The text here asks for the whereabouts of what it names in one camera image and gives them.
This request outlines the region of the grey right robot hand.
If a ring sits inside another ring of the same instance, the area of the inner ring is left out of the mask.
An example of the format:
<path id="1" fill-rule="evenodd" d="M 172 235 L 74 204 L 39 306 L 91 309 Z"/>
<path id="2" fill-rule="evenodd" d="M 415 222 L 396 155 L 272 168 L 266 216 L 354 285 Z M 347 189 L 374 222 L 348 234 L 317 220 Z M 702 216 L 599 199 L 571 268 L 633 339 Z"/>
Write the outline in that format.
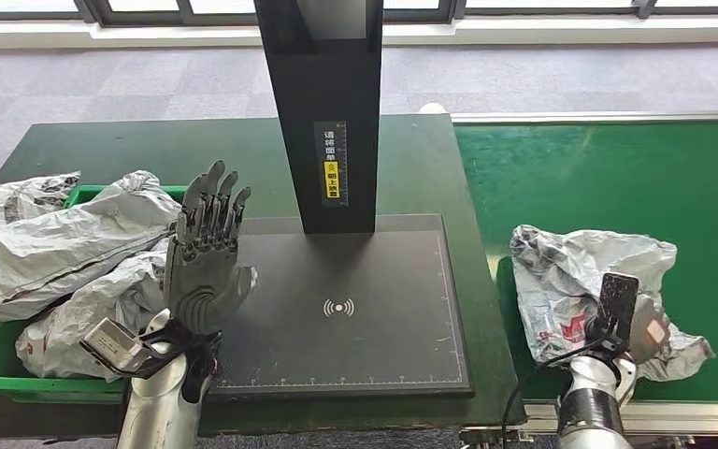
<path id="1" fill-rule="evenodd" d="M 662 305 L 639 295 L 631 320 L 628 352 L 636 365 L 655 358 L 668 344 L 670 320 Z"/>

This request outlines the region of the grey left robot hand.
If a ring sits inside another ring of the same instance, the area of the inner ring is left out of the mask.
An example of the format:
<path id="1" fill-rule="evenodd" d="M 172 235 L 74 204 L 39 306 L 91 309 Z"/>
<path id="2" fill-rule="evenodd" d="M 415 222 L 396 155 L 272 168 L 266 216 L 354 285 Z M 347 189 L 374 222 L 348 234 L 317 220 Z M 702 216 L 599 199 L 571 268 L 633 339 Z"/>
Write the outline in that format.
<path id="1" fill-rule="evenodd" d="M 238 173 L 227 171 L 223 160 L 194 178 L 168 243 L 165 303 L 171 316 L 194 334 L 222 331 L 257 282 L 256 268 L 237 261 L 251 196 L 249 186 L 233 192 L 237 181 Z"/>

